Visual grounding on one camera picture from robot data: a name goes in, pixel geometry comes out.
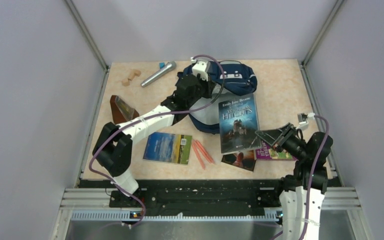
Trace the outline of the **purple Treehouse book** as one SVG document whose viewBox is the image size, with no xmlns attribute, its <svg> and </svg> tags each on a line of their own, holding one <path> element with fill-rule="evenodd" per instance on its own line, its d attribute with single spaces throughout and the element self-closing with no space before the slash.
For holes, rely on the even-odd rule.
<svg viewBox="0 0 384 240">
<path fill-rule="evenodd" d="M 297 159 L 287 151 L 277 152 L 272 149 L 267 143 L 262 142 L 261 148 L 254 150 L 257 160 L 264 161 L 296 161 Z"/>
</svg>

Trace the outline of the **navy blue student backpack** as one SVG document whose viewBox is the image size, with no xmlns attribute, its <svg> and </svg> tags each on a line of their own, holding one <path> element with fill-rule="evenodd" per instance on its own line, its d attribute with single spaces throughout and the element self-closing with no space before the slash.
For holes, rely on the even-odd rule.
<svg viewBox="0 0 384 240">
<path fill-rule="evenodd" d="M 221 95 L 210 106 L 189 114 L 195 128 L 203 133 L 218 134 L 220 132 L 218 105 L 235 98 L 254 93 L 258 87 L 258 80 L 254 70 L 237 60 L 223 60 L 219 64 L 222 70 L 213 61 L 209 62 L 208 76 L 216 82 L 211 98 L 199 99 L 191 109 L 201 108 L 209 104 L 220 92 L 221 85 L 224 85 Z"/>
</svg>

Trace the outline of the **dark blue Wuthering Heights book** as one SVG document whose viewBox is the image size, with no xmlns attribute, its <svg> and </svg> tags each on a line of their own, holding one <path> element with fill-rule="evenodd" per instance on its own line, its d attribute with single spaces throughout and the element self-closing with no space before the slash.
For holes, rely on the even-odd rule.
<svg viewBox="0 0 384 240">
<path fill-rule="evenodd" d="M 259 149 L 260 129 L 253 93 L 236 96 L 218 104 L 220 149 L 223 155 Z"/>
</svg>

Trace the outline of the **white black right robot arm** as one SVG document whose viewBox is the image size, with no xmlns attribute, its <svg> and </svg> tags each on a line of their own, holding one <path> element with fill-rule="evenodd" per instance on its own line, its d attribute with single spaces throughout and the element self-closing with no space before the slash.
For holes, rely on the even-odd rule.
<svg viewBox="0 0 384 240">
<path fill-rule="evenodd" d="M 273 192 L 281 206 L 282 240 L 317 240 L 321 207 L 328 187 L 326 159 L 333 139 L 328 132 L 315 132 L 308 141 L 302 130 L 288 123 L 280 128 L 258 130 L 256 135 L 271 149 L 287 152 L 296 158 L 293 174 L 281 178 Z"/>
</svg>

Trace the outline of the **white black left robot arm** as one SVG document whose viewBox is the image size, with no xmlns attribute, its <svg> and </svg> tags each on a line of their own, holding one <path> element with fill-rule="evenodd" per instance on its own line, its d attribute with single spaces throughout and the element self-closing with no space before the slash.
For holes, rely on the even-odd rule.
<svg viewBox="0 0 384 240">
<path fill-rule="evenodd" d="M 106 123 L 96 141 L 92 165 L 97 161 L 107 173 L 103 176 L 119 189 L 121 200 L 129 207 L 140 202 L 139 184 L 130 170 L 133 146 L 158 130 L 175 125 L 188 114 L 199 111 L 193 105 L 200 99 L 212 99 L 216 82 L 201 75 L 188 74 L 175 84 L 174 92 L 148 113 L 130 121 Z"/>
</svg>

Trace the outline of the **Three Days To See book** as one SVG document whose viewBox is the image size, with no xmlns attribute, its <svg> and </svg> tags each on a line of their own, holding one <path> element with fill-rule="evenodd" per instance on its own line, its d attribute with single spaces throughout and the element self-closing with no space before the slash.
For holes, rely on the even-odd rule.
<svg viewBox="0 0 384 240">
<path fill-rule="evenodd" d="M 222 163 L 253 172 L 256 165 L 255 152 L 253 150 L 240 151 L 223 155 Z"/>
</svg>

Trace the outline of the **silver microphone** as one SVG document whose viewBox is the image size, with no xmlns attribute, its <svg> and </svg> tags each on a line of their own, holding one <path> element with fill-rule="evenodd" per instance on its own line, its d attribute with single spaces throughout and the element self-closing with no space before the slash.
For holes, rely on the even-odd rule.
<svg viewBox="0 0 384 240">
<path fill-rule="evenodd" d="M 175 61 L 169 61 L 169 62 L 165 63 L 163 67 L 161 67 L 155 73 L 153 73 L 148 78 L 146 78 L 144 81 L 142 81 L 140 86 L 142 88 L 149 86 L 150 84 L 154 83 L 156 80 L 160 79 L 164 75 L 173 71 L 176 67 L 177 67 L 177 64 Z"/>
</svg>

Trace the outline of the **orange pencils bundle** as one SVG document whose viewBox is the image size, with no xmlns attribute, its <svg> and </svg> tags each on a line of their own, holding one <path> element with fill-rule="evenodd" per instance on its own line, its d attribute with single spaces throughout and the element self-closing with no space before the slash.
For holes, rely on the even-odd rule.
<svg viewBox="0 0 384 240">
<path fill-rule="evenodd" d="M 210 156 L 210 154 L 207 152 L 207 150 L 204 148 L 203 144 L 200 141 L 192 139 L 191 145 L 195 156 L 197 157 L 198 162 L 203 170 L 206 169 L 205 161 L 213 165 L 216 164 L 214 159 Z"/>
</svg>

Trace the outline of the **blue green landscape book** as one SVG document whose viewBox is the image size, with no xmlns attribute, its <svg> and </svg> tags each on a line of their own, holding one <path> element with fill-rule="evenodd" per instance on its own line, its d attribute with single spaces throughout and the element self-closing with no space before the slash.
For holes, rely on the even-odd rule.
<svg viewBox="0 0 384 240">
<path fill-rule="evenodd" d="M 147 139 L 143 159 L 151 162 L 187 166 L 192 140 L 191 135 L 154 132 Z"/>
</svg>

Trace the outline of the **wooden block puzzle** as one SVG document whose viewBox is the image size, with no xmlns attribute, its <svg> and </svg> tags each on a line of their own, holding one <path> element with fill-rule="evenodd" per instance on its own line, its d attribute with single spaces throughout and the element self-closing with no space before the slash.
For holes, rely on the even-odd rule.
<svg viewBox="0 0 384 240">
<path fill-rule="evenodd" d="M 140 77 L 141 74 L 142 74 L 142 72 L 141 72 L 140 70 L 138 70 L 138 69 L 133 69 L 133 70 L 131 70 L 130 73 L 128 74 L 127 78 L 125 78 L 125 79 L 122 80 L 122 82 L 121 82 L 122 85 L 123 85 L 124 87 L 129 86 L 130 83 L 131 83 L 131 81 L 132 81 L 134 78 L 136 78 L 136 77 Z"/>
</svg>

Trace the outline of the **brown wooden metronome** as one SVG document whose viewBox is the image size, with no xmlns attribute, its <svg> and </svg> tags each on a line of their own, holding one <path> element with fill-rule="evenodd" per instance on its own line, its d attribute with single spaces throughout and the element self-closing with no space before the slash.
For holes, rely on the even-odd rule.
<svg viewBox="0 0 384 240">
<path fill-rule="evenodd" d="M 118 95 L 112 95 L 109 102 L 112 120 L 114 124 L 125 123 L 140 116 L 136 109 L 129 106 Z"/>
</svg>

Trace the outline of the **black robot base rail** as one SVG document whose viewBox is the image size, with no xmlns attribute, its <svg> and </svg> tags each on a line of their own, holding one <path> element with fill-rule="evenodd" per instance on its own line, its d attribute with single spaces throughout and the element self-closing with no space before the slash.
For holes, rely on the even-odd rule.
<svg viewBox="0 0 384 240">
<path fill-rule="evenodd" d="M 282 180 L 139 180 L 132 197 L 109 180 L 81 180 L 81 189 L 104 189 L 109 207 L 125 219 L 148 221 L 278 222 Z"/>
</svg>

